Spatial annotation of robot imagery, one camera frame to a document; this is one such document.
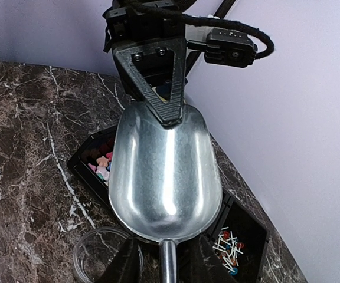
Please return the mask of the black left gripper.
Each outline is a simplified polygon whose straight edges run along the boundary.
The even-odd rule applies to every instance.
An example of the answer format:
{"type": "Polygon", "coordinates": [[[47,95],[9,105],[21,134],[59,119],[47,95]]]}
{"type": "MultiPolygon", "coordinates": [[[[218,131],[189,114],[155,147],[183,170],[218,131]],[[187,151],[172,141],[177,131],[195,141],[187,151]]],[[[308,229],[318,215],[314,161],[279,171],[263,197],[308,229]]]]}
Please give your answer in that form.
{"type": "Polygon", "coordinates": [[[103,51],[112,49],[125,92],[143,101],[163,126],[178,124],[184,104],[187,42],[172,37],[184,36],[185,24],[137,12],[123,1],[113,1],[103,18],[107,24],[103,51]]]}

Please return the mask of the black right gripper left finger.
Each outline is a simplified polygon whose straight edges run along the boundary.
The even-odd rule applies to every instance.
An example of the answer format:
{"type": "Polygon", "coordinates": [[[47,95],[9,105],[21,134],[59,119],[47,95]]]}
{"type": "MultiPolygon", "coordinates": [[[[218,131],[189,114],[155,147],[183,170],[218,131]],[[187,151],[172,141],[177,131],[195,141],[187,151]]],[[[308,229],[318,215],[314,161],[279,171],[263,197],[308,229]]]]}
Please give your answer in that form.
{"type": "Polygon", "coordinates": [[[112,262],[96,283],[137,283],[140,282],[141,267],[139,244],[135,238],[125,240],[112,262]]]}

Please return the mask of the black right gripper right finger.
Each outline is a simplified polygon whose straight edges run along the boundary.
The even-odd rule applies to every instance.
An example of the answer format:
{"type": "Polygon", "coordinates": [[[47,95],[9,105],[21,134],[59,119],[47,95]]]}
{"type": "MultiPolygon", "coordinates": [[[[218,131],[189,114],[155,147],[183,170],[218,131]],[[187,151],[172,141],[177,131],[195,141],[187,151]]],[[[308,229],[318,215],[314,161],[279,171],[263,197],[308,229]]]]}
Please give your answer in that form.
{"type": "Polygon", "coordinates": [[[181,243],[177,252],[180,282],[234,282],[204,235],[181,243]]]}

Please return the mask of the black three-compartment candy tray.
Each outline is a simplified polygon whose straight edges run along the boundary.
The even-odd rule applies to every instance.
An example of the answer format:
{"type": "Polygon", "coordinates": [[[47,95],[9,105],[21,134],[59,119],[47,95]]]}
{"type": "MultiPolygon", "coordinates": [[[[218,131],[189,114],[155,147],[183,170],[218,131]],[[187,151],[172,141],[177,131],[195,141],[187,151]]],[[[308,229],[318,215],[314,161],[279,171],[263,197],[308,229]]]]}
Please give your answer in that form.
{"type": "MultiPolygon", "coordinates": [[[[115,135],[115,126],[91,134],[67,162],[69,170],[86,184],[91,195],[107,211],[112,210],[108,185],[97,174],[97,159],[112,155],[115,135]]],[[[227,190],[223,191],[218,218],[204,234],[228,274],[229,268],[238,269],[236,275],[231,275],[234,282],[261,282],[269,230],[227,190]],[[230,241],[223,239],[222,231],[231,231],[230,241]]]]}

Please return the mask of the metal candy scoop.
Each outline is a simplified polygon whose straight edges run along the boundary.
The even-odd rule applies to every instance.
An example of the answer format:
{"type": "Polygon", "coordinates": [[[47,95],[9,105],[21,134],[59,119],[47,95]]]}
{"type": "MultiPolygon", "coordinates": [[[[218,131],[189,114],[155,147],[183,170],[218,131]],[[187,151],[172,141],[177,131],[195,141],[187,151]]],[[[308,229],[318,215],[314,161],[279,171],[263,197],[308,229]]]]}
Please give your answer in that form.
{"type": "Polygon", "coordinates": [[[215,221],[222,185],[210,132],[191,105],[164,127],[143,102],[131,104],[117,127],[109,202],[121,223],[159,245],[163,282],[178,281],[176,247],[215,221]]]}

